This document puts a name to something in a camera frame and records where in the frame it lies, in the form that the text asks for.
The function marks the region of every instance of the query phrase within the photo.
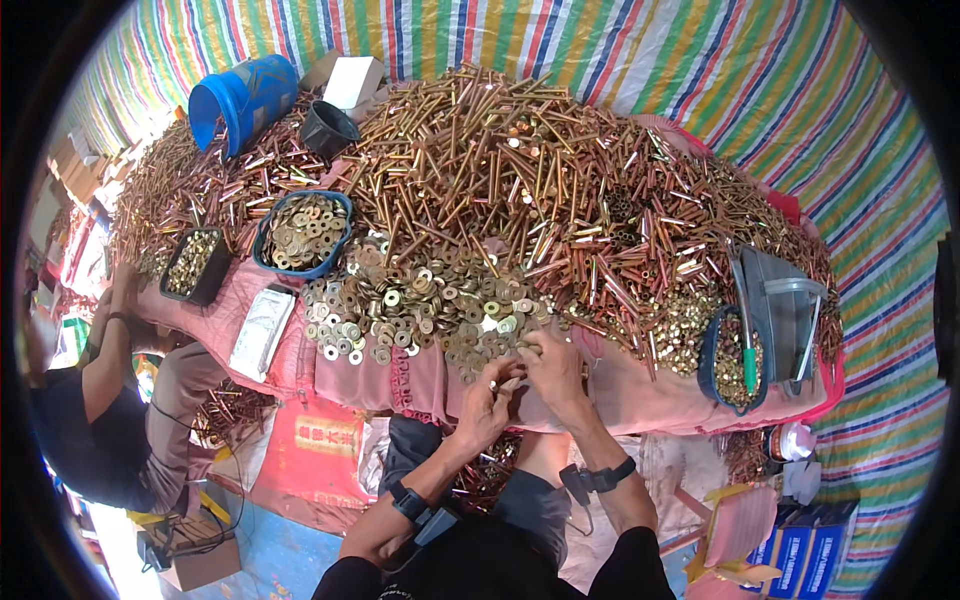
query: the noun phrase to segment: stacked boxes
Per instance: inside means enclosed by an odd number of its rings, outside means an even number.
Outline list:
[[[838,504],[778,507],[770,537],[747,557],[775,566],[783,575],[763,584],[771,598],[819,600],[840,572],[856,521],[856,500]]]

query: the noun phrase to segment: black wristband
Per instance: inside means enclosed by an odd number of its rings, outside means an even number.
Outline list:
[[[415,525],[422,526],[422,517],[430,511],[426,500],[413,490],[405,488],[399,480],[390,486],[390,494],[394,497],[394,508]]]
[[[114,319],[119,319],[122,321],[124,327],[127,328],[127,331],[130,331],[130,324],[127,323],[127,315],[123,314],[122,312],[112,312],[107,315],[107,323],[113,321]]]
[[[560,471],[560,480],[578,504],[587,506],[590,503],[590,492],[604,493],[615,490],[616,485],[635,470],[636,462],[628,456],[619,467],[601,468],[598,471],[567,465]]]
[[[598,471],[591,471],[593,477],[594,489],[597,493],[609,492],[616,489],[616,484],[625,479],[627,475],[636,470],[636,462],[633,457],[628,456],[617,468],[601,468]]]

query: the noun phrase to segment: plastic basket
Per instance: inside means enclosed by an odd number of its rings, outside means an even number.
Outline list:
[[[267,238],[267,229],[270,227],[270,221],[273,219],[274,213],[280,210],[284,204],[287,204],[291,200],[295,200],[310,194],[320,194],[321,196],[329,198],[333,202],[338,203],[347,210],[347,226],[344,228],[344,234],[340,238],[340,241],[333,246],[333,252],[330,253],[330,256],[328,256],[324,262],[320,263],[309,271],[288,271],[284,269],[278,269],[277,267],[271,267],[270,265],[264,263],[263,259],[261,258],[261,254],[263,254],[263,244]],[[256,226],[256,239],[253,240],[253,262],[256,263],[258,267],[266,269],[267,271],[272,271],[274,273],[279,273],[281,275],[290,277],[298,277],[300,279],[316,279],[317,277],[325,276],[330,272],[331,269],[333,269],[333,266],[337,264],[337,259],[340,258],[340,251],[350,238],[350,234],[352,232],[350,227],[350,217],[352,216],[353,204],[350,202],[350,199],[347,196],[344,196],[340,192],[309,190],[287,194],[279,202],[274,204],[274,207],[270,209],[270,212],[267,213],[267,216],[265,216],[263,219],[260,219],[260,223]]]
[[[170,268],[177,264],[177,259],[180,258],[180,253],[183,251],[183,247],[186,246],[186,241],[190,239],[190,237],[196,231],[215,232],[217,234],[217,246],[213,249],[213,253],[211,253],[210,257],[206,260],[204,271],[199,277],[197,277],[197,285],[193,287],[193,291],[186,296],[168,292],[167,277],[170,275]],[[170,256],[170,262],[167,263],[167,268],[163,270],[163,275],[160,276],[160,294],[166,298],[172,298],[173,300],[190,302],[191,304],[196,304],[197,306],[207,306],[217,299],[217,294],[220,292],[220,286],[224,282],[224,277],[227,276],[227,271],[230,268],[230,262],[232,260],[233,257],[230,256],[230,252],[227,250],[227,242],[224,240],[224,233],[220,230],[220,228],[190,229],[180,239],[180,243],[177,244],[177,248],[174,250],[173,255]]]
[[[704,343],[700,348],[700,359],[697,363],[697,383],[700,384],[700,390],[704,393],[705,396],[711,400],[715,400],[724,406],[729,406],[738,417],[743,417],[750,411],[754,410],[763,403],[763,400],[767,397],[767,388],[770,385],[770,358],[769,358],[769,348],[767,341],[763,336],[763,333],[754,327],[754,331],[760,336],[760,343],[763,344],[763,361],[760,363],[760,380],[758,382],[759,390],[756,394],[754,401],[748,404],[747,406],[733,406],[726,402],[720,393],[717,392],[715,384],[715,375],[716,373],[713,370],[713,358],[717,353],[717,341],[720,334],[720,322],[727,315],[739,315],[740,309],[732,304],[724,304],[717,310],[717,313],[713,316],[713,319],[710,320],[710,323],[707,325],[707,330],[704,331]]]

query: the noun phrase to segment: striped wall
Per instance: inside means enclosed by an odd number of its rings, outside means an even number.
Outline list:
[[[947,226],[929,144],[838,0],[164,0],[135,3],[79,79],[66,118],[116,151],[193,83],[280,53],[382,58],[393,80],[460,60],[552,71],[587,102],[679,120],[801,198],[828,241],[848,394],[817,425],[827,500],[860,497],[834,598],[858,597],[896,547],[936,460],[934,242]]]

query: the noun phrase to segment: black bucket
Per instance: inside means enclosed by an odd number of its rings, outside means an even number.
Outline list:
[[[353,142],[360,130],[342,110],[329,102],[315,100],[303,119],[300,139],[325,160],[331,160]]]

